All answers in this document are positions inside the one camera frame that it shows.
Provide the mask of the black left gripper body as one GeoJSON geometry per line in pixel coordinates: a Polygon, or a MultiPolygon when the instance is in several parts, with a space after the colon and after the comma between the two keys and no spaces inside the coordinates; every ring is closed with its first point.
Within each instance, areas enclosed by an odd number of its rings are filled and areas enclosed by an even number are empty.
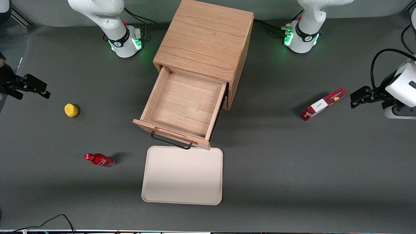
{"type": "Polygon", "coordinates": [[[376,89],[370,89],[372,97],[369,103],[375,102],[386,102],[389,105],[395,105],[395,98],[390,95],[388,92],[377,91],[376,89]]]}

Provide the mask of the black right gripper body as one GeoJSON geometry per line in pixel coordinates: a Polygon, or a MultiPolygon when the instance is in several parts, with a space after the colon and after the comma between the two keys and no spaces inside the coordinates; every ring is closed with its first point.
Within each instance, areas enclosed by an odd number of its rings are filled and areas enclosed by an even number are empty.
{"type": "Polygon", "coordinates": [[[22,90],[25,92],[34,91],[33,87],[27,84],[27,76],[1,76],[0,78],[0,92],[9,94],[12,90],[22,90]]]}

